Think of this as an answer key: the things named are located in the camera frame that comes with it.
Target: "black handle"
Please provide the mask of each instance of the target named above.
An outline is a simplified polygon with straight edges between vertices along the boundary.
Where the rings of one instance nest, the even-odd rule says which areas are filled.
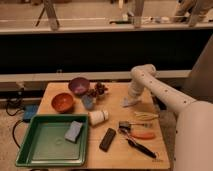
[[[131,145],[132,147],[137,148],[139,151],[141,151],[142,153],[152,157],[152,158],[156,158],[157,156],[155,155],[155,153],[153,153],[152,151],[150,151],[148,148],[146,148],[145,146],[137,143],[137,142],[133,142],[132,140],[128,139],[128,143],[129,145]]]

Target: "purple bowl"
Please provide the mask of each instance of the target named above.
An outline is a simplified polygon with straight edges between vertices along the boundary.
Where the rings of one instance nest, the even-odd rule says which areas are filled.
[[[78,96],[85,94],[89,90],[89,87],[90,82],[84,77],[76,77],[68,84],[68,88],[73,92],[73,94]]]

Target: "orange bowl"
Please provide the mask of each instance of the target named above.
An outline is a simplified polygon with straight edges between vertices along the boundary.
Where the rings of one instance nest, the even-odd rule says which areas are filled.
[[[74,100],[71,94],[60,93],[52,99],[51,105],[57,112],[65,113],[72,109]]]

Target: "tongs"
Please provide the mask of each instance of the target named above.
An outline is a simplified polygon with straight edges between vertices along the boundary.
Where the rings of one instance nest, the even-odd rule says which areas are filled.
[[[150,151],[148,148],[146,148],[145,146],[143,146],[142,144],[137,143],[134,138],[131,137],[131,135],[129,134],[128,130],[126,129],[119,129],[119,131],[123,134],[126,135],[126,140],[128,141],[128,144],[131,147],[136,148],[137,150],[141,151],[142,153],[148,155],[149,157],[152,158],[156,158],[156,154],[153,153],[152,151]]]

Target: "dark wall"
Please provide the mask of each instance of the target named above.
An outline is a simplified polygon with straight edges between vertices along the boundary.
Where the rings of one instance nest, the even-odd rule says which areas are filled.
[[[0,36],[0,74],[191,69],[211,29]]]

